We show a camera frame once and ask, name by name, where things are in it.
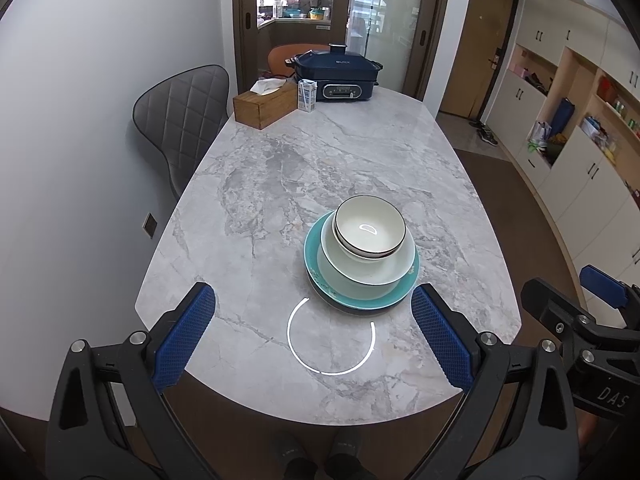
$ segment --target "person's leg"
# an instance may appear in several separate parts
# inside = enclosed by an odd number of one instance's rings
[[[284,468],[283,480],[314,480],[318,466],[309,460],[302,444],[292,434],[277,434],[273,447]]]
[[[358,430],[341,429],[335,436],[329,458],[324,463],[324,471],[334,480],[377,480],[358,460],[359,451]]]

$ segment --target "lid handle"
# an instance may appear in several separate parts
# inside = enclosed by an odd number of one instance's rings
[[[329,52],[332,54],[344,54],[347,46],[340,43],[329,43]]]

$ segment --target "orange chair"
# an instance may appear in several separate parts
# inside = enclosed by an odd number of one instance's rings
[[[295,70],[285,65],[284,61],[296,54],[304,54],[308,50],[329,50],[329,45],[315,43],[291,43],[275,46],[267,56],[267,63],[269,63],[269,70],[271,71],[271,74],[274,76],[292,76]]]

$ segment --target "frosted glass panel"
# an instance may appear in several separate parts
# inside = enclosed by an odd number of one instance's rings
[[[401,91],[420,0],[351,0],[347,46],[379,63],[380,86]]]

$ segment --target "gray chair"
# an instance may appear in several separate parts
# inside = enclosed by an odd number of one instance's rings
[[[136,128],[164,155],[176,200],[229,118],[228,94],[226,70],[207,65],[158,83],[133,107]]]

